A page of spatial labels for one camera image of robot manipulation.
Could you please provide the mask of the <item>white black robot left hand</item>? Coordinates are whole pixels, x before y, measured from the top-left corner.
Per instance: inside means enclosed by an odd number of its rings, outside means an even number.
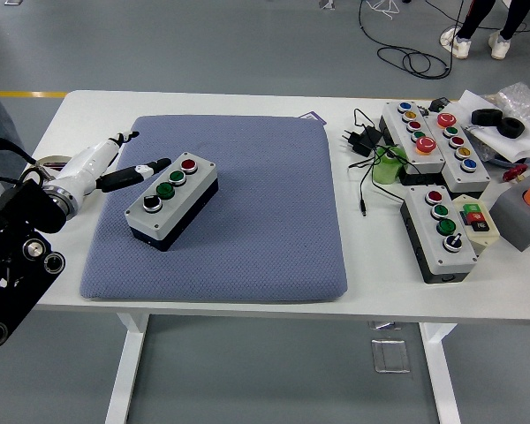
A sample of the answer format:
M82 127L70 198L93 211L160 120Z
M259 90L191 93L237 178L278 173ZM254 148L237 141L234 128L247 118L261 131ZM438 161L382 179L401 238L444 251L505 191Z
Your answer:
M86 148L75 155L61 170L58 176L43 185L43 190L53 193L65 193L69 198L88 195L94 189L109 193L128 186L133 186L156 175L171 164L171 159L162 158L146 164L117 170L108 174L104 172L117 158L119 149L138 132L119 132L95 146Z

